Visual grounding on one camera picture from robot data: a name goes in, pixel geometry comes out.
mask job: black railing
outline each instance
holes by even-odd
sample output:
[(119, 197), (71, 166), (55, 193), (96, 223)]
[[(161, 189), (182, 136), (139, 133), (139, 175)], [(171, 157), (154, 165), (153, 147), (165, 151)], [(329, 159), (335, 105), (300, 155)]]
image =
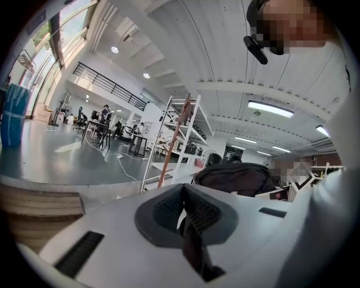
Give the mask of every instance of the black railing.
[(144, 110), (146, 103), (142, 101), (140, 98), (136, 97), (131, 92), (127, 91), (125, 88), (117, 85), (114, 81), (111, 81), (109, 78), (101, 75), (90, 67), (86, 66), (79, 62), (78, 66), (74, 70), (75, 75), (88, 80), (92, 84), (99, 86), (100, 88), (110, 92), (121, 98), (122, 100), (130, 103), (131, 105), (139, 108), (140, 110)]

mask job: black bag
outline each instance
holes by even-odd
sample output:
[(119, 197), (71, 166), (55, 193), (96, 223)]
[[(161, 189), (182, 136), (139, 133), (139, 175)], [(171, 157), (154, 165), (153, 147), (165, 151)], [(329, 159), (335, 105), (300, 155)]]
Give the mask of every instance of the black bag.
[(254, 163), (212, 165), (197, 174), (195, 184), (249, 197), (276, 189), (269, 169)]

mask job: blue container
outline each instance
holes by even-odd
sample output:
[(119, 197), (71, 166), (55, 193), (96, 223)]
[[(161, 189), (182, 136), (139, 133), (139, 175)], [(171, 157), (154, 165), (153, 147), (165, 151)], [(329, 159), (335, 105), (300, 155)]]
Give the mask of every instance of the blue container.
[(25, 87), (11, 84), (4, 103), (1, 142), (3, 147), (17, 147), (21, 143), (26, 107), (30, 91)]

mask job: gray floor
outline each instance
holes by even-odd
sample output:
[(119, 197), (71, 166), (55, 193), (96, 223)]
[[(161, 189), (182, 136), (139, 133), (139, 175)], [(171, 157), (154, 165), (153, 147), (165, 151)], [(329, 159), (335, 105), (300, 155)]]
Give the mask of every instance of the gray floor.
[[(128, 153), (126, 142), (111, 140), (109, 151), (103, 148), (97, 151), (86, 141), (76, 147), (81, 140), (81, 132), (76, 132), (70, 125), (52, 127), (45, 123), (31, 120), (24, 124), (22, 143), (18, 148), (1, 148), (0, 174), (32, 182), (56, 185), (97, 185), (131, 182), (126, 176), (113, 152)], [(121, 159), (126, 172), (137, 180), (142, 180), (147, 160), (127, 155)], [(156, 155), (154, 162), (163, 162), (163, 156)], [(150, 176), (159, 175), (160, 171), (152, 168)]]

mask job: wooden step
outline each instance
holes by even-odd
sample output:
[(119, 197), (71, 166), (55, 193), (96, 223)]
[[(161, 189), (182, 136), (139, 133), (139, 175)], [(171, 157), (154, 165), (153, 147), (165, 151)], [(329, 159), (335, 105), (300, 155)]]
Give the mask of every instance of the wooden step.
[(15, 240), (35, 252), (84, 214), (77, 192), (31, 191), (0, 184), (0, 199)]

